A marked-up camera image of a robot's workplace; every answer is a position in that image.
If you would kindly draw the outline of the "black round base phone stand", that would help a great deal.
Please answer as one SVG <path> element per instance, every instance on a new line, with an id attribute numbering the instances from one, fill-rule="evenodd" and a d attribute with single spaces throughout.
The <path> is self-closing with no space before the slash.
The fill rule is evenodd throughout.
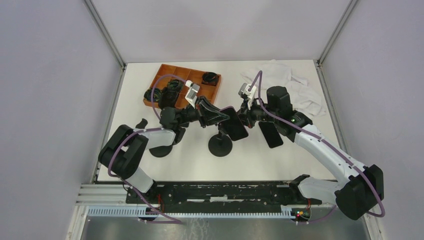
<path id="1" fill-rule="evenodd" d="M 225 157 L 233 149 L 233 141 L 225 130 L 218 128 L 218 133 L 213 135 L 208 141 L 208 149 L 215 157 Z"/>

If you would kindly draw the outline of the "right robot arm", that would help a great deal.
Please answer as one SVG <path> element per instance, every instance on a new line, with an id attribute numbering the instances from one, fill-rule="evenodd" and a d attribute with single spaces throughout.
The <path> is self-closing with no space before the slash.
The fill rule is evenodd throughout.
<path id="1" fill-rule="evenodd" d="M 310 153 L 334 177 L 322 180 L 303 174 L 289 184 L 289 199 L 302 204 L 307 199 L 316 199 L 338 207 L 351 220 L 364 214 L 382 218 L 384 176 L 375 164 L 366 166 L 339 147 L 333 145 L 303 113 L 293 110 L 287 89 L 273 86 L 267 90 L 267 103 L 255 97 L 256 87 L 244 83 L 238 94 L 243 99 L 237 115 L 248 128 L 256 124 L 269 146 L 283 144 L 282 137 Z"/>

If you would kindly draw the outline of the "purple edged black phone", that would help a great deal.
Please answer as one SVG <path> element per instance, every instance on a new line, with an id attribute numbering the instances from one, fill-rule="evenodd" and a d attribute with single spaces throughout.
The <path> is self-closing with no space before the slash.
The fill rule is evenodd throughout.
<path id="1" fill-rule="evenodd" d="M 233 142 L 242 140 L 249 136 L 248 131 L 232 106 L 226 107 L 220 110 L 220 112 L 229 117 L 229 119 L 222 121 L 220 125 Z"/>

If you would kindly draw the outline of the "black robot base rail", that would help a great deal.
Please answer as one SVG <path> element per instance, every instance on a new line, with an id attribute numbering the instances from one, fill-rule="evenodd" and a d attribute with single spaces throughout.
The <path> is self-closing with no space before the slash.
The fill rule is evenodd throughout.
<path id="1" fill-rule="evenodd" d="M 159 181 L 144 198 L 163 204 L 166 214 L 278 213 L 281 207 L 320 205 L 307 200 L 289 181 Z"/>

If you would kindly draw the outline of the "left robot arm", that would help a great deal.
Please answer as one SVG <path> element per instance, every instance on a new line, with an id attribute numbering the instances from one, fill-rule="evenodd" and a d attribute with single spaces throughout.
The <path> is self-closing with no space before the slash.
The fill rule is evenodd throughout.
<path id="1" fill-rule="evenodd" d="M 200 126 L 218 125 L 230 116 L 214 106 L 205 97 L 199 97 L 194 104 L 178 109 L 167 106 L 161 110 L 156 128 L 131 128 L 120 125 L 98 155 L 98 162 L 107 167 L 111 177 L 122 179 L 138 190 L 138 197 L 145 204 L 157 198 L 157 184 L 140 167 L 146 150 L 168 151 L 183 138 L 189 123 L 199 122 Z"/>

